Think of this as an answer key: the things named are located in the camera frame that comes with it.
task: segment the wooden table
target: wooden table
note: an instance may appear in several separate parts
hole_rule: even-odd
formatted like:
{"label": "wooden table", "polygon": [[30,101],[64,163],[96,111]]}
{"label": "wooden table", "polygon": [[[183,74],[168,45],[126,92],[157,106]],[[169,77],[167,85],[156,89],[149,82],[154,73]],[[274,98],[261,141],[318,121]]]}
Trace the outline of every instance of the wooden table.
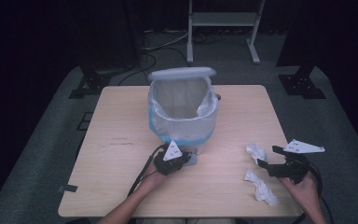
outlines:
{"label": "wooden table", "polygon": [[[136,176],[162,142],[148,127],[148,87],[103,89],[59,208],[62,217],[103,217],[125,200]],[[263,86],[214,86],[222,96],[216,127],[198,163],[174,173],[153,191],[135,217],[295,217],[301,214],[286,189],[255,166],[246,146],[255,142],[268,162],[284,163],[271,147],[287,141]],[[253,169],[278,196],[269,206],[244,181]]]}

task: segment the white metal stand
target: white metal stand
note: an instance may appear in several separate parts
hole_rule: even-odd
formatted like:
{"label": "white metal stand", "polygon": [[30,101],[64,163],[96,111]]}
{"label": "white metal stand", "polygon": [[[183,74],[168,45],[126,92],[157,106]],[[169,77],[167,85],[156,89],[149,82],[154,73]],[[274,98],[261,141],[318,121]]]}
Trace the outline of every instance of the white metal stand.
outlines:
{"label": "white metal stand", "polygon": [[266,0],[260,0],[257,12],[193,12],[193,0],[189,0],[187,62],[194,62],[192,43],[194,26],[253,26],[252,36],[246,39],[246,43],[253,62],[259,64],[260,59],[255,51],[254,43],[265,2]]}

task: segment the person's right hand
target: person's right hand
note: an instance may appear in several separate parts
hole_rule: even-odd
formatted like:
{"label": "person's right hand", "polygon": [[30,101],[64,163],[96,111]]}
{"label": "person's right hand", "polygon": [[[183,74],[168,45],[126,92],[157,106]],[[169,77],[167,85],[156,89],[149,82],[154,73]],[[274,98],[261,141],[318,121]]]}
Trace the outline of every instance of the person's right hand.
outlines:
{"label": "person's right hand", "polygon": [[322,212],[318,190],[311,172],[307,172],[303,180],[296,185],[293,180],[289,178],[278,179],[287,188],[289,193],[313,223],[327,223]]}

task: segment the trash can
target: trash can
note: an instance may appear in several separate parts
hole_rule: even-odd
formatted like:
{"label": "trash can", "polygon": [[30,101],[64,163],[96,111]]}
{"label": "trash can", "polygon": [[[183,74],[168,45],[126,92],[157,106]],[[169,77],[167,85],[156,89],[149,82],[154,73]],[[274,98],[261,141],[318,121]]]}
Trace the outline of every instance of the trash can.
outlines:
{"label": "trash can", "polygon": [[219,100],[209,67],[183,67],[149,75],[149,128],[163,142],[198,155],[213,134]]}

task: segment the white plastic wrapper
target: white plastic wrapper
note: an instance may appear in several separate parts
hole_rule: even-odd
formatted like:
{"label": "white plastic wrapper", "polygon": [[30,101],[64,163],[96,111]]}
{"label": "white plastic wrapper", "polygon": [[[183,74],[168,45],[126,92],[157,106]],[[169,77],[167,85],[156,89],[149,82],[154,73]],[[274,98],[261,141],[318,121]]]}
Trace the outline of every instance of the white plastic wrapper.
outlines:
{"label": "white plastic wrapper", "polygon": [[251,181],[255,185],[255,198],[258,201],[266,201],[268,205],[277,205],[279,200],[272,190],[264,181],[255,174],[252,170],[247,170],[244,180]]}
{"label": "white plastic wrapper", "polygon": [[152,73],[149,127],[164,142],[196,146],[212,135],[219,101],[211,68],[174,68]]}
{"label": "white plastic wrapper", "polygon": [[261,161],[266,160],[266,157],[267,157],[266,150],[259,147],[258,145],[256,145],[253,142],[249,143],[248,146],[246,146],[246,151],[255,160],[256,165],[258,165],[257,159],[260,159]]}

